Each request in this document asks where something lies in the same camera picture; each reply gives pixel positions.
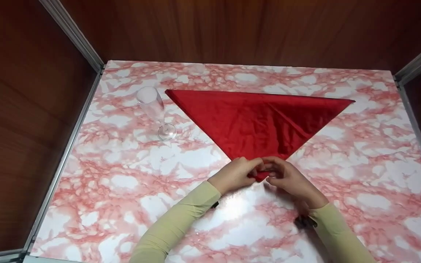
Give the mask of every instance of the left hand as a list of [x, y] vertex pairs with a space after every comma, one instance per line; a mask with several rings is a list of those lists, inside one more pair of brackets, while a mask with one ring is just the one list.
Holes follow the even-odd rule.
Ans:
[[247, 160], [239, 157], [225, 165], [211, 178], [207, 179], [222, 195], [231, 190], [249, 186], [256, 181], [248, 174], [256, 175], [256, 167], [264, 165], [261, 158]]

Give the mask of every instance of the glass base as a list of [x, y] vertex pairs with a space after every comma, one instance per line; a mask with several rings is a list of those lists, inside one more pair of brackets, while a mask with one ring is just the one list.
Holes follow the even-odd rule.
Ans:
[[164, 125], [160, 126], [157, 135], [160, 140], [169, 141], [177, 135], [177, 128], [171, 123], [164, 123]]

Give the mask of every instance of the black object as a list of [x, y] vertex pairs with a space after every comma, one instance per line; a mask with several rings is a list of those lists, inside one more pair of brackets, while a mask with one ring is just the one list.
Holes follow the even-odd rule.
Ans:
[[318, 223], [316, 223], [313, 218], [304, 215], [295, 218], [294, 224], [298, 229], [316, 228], [318, 226]]

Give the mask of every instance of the wrist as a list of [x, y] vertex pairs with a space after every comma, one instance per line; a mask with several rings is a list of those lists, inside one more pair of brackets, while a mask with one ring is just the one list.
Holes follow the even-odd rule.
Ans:
[[317, 188], [301, 198], [310, 209], [322, 208], [329, 203], [326, 196]]
[[219, 191], [220, 195], [224, 195], [225, 193], [227, 193], [227, 190], [226, 190], [224, 184], [222, 184], [221, 182], [219, 182], [219, 180], [217, 180], [215, 177], [211, 176], [209, 179], [207, 179], [207, 181], [215, 189], [217, 189], [217, 191]]

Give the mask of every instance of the table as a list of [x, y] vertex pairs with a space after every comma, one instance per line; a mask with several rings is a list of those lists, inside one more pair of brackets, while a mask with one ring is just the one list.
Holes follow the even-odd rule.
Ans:
[[[154, 137], [135, 92], [156, 87], [171, 142]], [[229, 159], [165, 89], [265, 92], [356, 102], [290, 161], [383, 262], [421, 262], [421, 149], [391, 73], [304, 67], [110, 61], [32, 248], [32, 256], [127, 262], [158, 217]], [[323, 262], [312, 233], [265, 183], [222, 198], [169, 262]]]

